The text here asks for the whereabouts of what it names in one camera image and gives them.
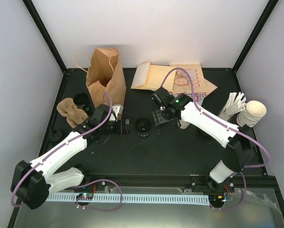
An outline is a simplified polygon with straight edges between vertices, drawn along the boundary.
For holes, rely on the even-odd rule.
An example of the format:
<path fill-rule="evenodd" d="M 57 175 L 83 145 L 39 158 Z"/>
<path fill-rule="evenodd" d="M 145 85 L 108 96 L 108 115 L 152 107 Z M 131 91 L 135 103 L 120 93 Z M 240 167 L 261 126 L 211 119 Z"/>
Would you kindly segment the brown paper bag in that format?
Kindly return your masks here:
<path fill-rule="evenodd" d="M 104 95 L 107 92 L 113 105 L 124 105 L 126 95 L 126 82 L 123 72 L 120 52 L 117 48 L 96 48 L 91 57 L 88 57 L 90 65 L 87 70 L 76 62 L 76 53 L 73 63 L 87 73 L 86 86 L 91 96 L 94 107 L 101 104 L 109 104 L 109 98 Z"/>

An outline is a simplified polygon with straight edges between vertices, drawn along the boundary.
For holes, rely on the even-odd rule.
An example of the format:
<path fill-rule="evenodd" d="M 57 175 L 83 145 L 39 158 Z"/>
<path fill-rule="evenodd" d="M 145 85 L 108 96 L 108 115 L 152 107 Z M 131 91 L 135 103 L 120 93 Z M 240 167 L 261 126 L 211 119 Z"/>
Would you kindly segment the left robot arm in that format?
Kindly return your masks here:
<path fill-rule="evenodd" d="M 56 171 L 69 159 L 96 143 L 102 136 L 128 135 L 130 121 L 119 120 L 122 105 L 101 104 L 93 115 L 78 124 L 59 144 L 42 156 L 30 161 L 20 161 L 14 170 L 10 190 L 11 204 L 18 207 L 15 198 L 30 209 L 40 207 L 49 196 L 67 188 L 88 189 L 92 178 L 81 165 L 66 171 Z"/>

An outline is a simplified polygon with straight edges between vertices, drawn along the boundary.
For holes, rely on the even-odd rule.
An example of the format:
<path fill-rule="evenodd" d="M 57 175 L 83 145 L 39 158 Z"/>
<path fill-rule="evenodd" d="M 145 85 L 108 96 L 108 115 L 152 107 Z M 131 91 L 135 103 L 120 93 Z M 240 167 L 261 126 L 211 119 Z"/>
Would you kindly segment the black cup sleeve stack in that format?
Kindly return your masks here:
<path fill-rule="evenodd" d="M 77 108 L 82 109 L 87 115 L 90 115 L 90 100 L 87 94 L 76 94 L 73 98 L 73 102 Z"/>

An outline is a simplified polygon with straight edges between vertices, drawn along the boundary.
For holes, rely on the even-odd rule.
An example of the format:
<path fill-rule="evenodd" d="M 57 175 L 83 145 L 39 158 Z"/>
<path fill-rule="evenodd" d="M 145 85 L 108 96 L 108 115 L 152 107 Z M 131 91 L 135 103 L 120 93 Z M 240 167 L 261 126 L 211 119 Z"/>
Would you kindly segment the black sleeved paper cup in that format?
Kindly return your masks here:
<path fill-rule="evenodd" d="M 140 137 L 148 137 L 150 134 L 151 127 L 152 123 L 147 118 L 139 118 L 135 122 L 135 128 Z"/>

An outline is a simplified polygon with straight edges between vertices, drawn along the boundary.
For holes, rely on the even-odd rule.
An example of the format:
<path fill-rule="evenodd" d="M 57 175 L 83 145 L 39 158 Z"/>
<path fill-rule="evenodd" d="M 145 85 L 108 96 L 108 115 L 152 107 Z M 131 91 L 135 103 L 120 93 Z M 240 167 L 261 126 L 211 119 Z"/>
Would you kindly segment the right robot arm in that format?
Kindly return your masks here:
<path fill-rule="evenodd" d="M 246 134 L 250 131 L 249 127 L 240 128 L 223 121 L 194 103 L 193 98 L 185 94 L 175 97 L 163 87 L 152 94 L 152 100 L 160 107 L 165 120 L 188 122 L 214 138 L 225 149 L 222 159 L 206 179 L 206 187 L 210 191 L 218 191 L 227 178 L 241 172 L 254 156 L 255 142 Z"/>

